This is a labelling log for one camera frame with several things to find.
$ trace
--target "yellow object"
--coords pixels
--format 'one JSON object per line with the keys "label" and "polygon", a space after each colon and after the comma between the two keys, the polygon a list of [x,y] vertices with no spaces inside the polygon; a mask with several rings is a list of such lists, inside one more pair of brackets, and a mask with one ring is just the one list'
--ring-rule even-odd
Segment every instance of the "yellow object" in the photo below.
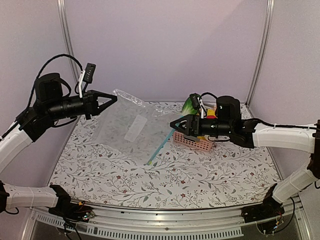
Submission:
{"label": "yellow object", "polygon": [[208,109],[207,111],[206,111],[206,113],[207,113],[207,115],[208,116],[215,116],[216,117],[216,113],[215,113],[215,111],[213,110],[213,109]]}

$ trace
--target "vent grille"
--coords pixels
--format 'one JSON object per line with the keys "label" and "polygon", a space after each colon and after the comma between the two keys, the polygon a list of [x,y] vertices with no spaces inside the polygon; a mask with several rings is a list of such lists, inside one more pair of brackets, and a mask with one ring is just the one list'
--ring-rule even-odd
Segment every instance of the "vent grille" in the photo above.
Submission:
{"label": "vent grille", "polygon": [[[37,212],[36,219],[39,222],[63,228],[65,221],[57,216],[50,216]],[[81,229],[77,228],[79,232],[87,235],[96,236],[100,238],[112,239],[112,240],[223,240],[236,237],[242,237],[241,227],[234,227],[225,230],[216,230],[204,233],[168,233],[168,234],[145,234],[136,232],[124,232],[106,229],[103,227],[87,226]]]}

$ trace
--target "floral tablecloth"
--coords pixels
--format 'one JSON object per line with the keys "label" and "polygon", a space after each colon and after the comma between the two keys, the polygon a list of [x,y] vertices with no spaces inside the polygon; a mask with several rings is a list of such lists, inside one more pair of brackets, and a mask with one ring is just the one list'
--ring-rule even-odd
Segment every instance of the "floral tablecloth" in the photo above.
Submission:
{"label": "floral tablecloth", "polygon": [[[179,112],[181,103],[151,103]],[[250,118],[245,105],[242,118]],[[246,149],[217,142],[210,152],[173,143],[172,137],[151,165],[106,145],[92,143],[99,117],[81,117],[55,166],[50,184],[74,199],[137,208],[216,208],[262,201],[279,181],[266,148]]]}

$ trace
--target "clear plastic bag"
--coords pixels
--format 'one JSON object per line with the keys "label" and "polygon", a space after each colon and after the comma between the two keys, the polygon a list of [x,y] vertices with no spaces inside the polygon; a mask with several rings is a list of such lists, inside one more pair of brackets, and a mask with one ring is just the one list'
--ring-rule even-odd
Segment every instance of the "clear plastic bag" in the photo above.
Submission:
{"label": "clear plastic bag", "polygon": [[118,89],[113,93],[118,101],[102,112],[93,142],[120,151],[138,165],[146,164],[172,133],[170,122],[180,115],[156,109]]}

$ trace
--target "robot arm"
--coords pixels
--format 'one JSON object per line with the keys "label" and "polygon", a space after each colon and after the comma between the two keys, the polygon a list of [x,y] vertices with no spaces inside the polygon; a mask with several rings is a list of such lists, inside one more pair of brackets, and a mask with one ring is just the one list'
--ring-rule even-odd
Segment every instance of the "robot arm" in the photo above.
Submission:
{"label": "robot arm", "polygon": [[240,102],[231,96],[218,97],[216,105],[217,118],[187,115],[171,122],[170,126],[186,136],[228,136],[232,143],[244,148],[276,147],[311,154],[310,164],[272,186],[261,205],[242,209],[246,222],[284,213],[282,203],[320,179],[320,120],[318,124],[309,125],[269,124],[256,118],[241,119]]}
{"label": "robot arm", "polygon": [[[68,57],[68,55],[61,54],[60,57]],[[84,81],[86,86],[90,84],[94,70],[95,65],[88,63],[81,73],[79,82]],[[65,96],[63,96],[62,85],[69,90]],[[74,122],[80,115],[85,115],[89,120],[91,116],[99,115],[117,101],[115,95],[95,90],[86,91],[86,86],[82,89],[81,84],[79,85],[79,94],[70,96],[70,86],[60,78],[58,73],[49,73],[36,78],[32,88],[36,96],[33,106],[28,105],[0,139],[0,173],[23,149],[37,141],[47,129],[66,125],[63,123],[57,126],[55,123],[58,120],[70,118],[71,121],[67,122],[68,124]],[[98,98],[110,100],[99,105]],[[12,208],[35,206],[48,207],[49,213],[76,221],[86,221],[93,217],[89,206],[71,203],[71,197],[59,185],[20,187],[0,181],[0,213]]]}

